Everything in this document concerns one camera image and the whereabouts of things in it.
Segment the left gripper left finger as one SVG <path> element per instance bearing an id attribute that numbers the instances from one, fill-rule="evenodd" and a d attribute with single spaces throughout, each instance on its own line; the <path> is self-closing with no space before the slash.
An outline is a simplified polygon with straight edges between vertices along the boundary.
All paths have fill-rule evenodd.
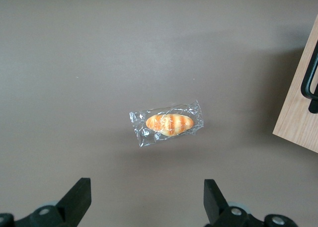
<path id="1" fill-rule="evenodd" d="M 15 227 L 77 227 L 91 205 L 91 179 L 81 178 L 54 206 L 38 208 Z"/>

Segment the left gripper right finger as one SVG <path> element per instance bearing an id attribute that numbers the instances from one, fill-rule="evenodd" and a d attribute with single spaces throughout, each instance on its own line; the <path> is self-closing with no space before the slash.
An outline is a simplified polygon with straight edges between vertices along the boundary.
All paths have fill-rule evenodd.
<path id="1" fill-rule="evenodd" d="M 262 227 L 257 220 L 244 209 L 229 206 L 215 180 L 204 180 L 204 208 L 209 220 L 207 227 Z"/>

